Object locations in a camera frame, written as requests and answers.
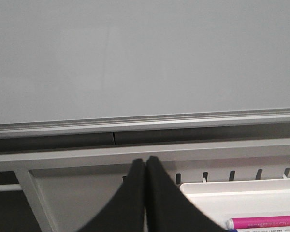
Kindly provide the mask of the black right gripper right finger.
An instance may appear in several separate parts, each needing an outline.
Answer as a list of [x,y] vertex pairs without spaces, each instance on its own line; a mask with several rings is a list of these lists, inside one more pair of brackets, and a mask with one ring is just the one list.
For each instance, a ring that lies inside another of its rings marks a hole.
[[224,232],[180,191],[158,157],[146,162],[146,217],[150,232]]

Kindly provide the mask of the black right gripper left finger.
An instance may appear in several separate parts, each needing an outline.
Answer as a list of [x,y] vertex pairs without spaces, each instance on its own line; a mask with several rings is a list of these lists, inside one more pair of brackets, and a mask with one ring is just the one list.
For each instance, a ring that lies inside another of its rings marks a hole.
[[145,210],[145,164],[135,159],[122,185],[82,232],[142,232]]

